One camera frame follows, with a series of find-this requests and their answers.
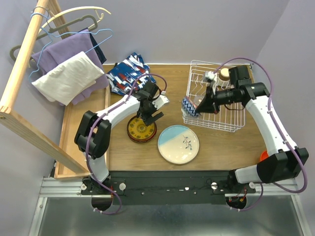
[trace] orange bowl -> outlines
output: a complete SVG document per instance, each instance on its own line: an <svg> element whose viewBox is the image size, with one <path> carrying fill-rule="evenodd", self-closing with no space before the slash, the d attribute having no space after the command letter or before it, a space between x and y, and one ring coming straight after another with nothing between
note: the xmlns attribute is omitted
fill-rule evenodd
<svg viewBox="0 0 315 236"><path fill-rule="evenodd" d="M264 151L261 155L260 155L260 161L263 161L265 159L267 159L269 157L267 151Z"/></svg>

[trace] wooden tabletop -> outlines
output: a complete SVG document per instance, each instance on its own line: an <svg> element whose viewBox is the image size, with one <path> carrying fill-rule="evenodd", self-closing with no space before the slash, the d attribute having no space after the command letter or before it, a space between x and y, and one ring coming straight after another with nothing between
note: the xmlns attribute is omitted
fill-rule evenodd
<svg viewBox="0 0 315 236"><path fill-rule="evenodd" d="M186 125L183 122L181 101L186 95L189 65L151 65L150 68L152 73L167 80L166 96L170 104L161 109L164 116L156 121L157 134L147 143L137 144L126 133L127 123L134 115L114 127L108 151L109 170L231 170L259 162L260 154L266 147L255 121L248 112L246 125L235 133ZM163 88L163 82L159 78L156 80ZM111 104L120 99L121 96L112 94ZM198 155L184 165L167 162L158 151L160 133L175 124L189 127L199 138Z"/></svg>

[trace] gray floor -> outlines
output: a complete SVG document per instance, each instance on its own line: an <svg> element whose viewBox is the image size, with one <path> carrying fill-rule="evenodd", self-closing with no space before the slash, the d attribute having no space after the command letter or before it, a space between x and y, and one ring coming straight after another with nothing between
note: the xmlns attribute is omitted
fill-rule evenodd
<svg viewBox="0 0 315 236"><path fill-rule="evenodd" d="M226 206L125 206L118 215L92 211L89 199L49 199L40 236L299 236L290 196L263 197L246 212Z"/></svg>

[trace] yellow patterned plate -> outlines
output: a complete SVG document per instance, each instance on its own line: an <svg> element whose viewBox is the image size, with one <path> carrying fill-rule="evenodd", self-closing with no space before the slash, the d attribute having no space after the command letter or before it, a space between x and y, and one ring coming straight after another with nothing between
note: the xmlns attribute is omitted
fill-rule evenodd
<svg viewBox="0 0 315 236"><path fill-rule="evenodd" d="M130 119L127 124L127 134L131 140L137 143L145 143L151 140L157 133L157 124L154 122L146 126L141 118L137 116Z"/></svg>

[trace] blue hanger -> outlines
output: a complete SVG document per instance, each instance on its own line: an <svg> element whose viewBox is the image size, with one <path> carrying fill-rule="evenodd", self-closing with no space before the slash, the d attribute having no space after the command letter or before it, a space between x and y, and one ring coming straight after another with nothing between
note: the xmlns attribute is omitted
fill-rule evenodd
<svg viewBox="0 0 315 236"><path fill-rule="evenodd" d="M41 14L41 13L37 13L37 12L33 13L33 14L31 15L31 18L32 18L34 15L40 15L40 16L42 16L42 17L48 19L48 17L46 17L45 15L43 15L43 14ZM111 38L111 37L113 36L113 31L112 31L111 29L100 29L100 30L98 30L96 33L93 33L93 32L66 32L66 33L63 33L63 34L60 34L60 35L55 36L55 35L53 35L52 33L49 33L49 32L48 32L47 30L45 30L43 27L40 27L40 28L41 28L45 33L47 33L47 35L48 35L48 37L50 38L51 41L50 41L49 43L47 43L47 44L42 48L42 50L41 50L41 52L40 52L40 55L39 55L39 58L38 58L38 62L37 62L37 70L32 71L32 73L29 75L29 82L31 82L31 76L32 76L32 74L33 74L34 72L39 71L39 66L38 66L38 65L39 65L39 61L40 61L40 58L41 58L41 54L43 53L44 49L45 49L49 44L51 44L51 43L53 42L53 39L52 39L50 36L53 36L53 37L55 37L55 38L58 38L58 37L61 37L61 36L65 35L65 34L68 34L68 33L73 33L73 34L91 33L91 34L93 34L93 35L96 35L96 34L97 34L98 32L100 32L100 31L109 30L109 31L112 32L112 35L111 35L111 36L109 36L109 37L106 38L105 40L101 41L100 43L98 43L97 45L95 45L94 47L92 47L91 49L87 50L85 53L88 53L89 51L91 51L92 49L96 48L98 45L100 45L101 43L105 42L107 39L109 39L109 38Z"/></svg>

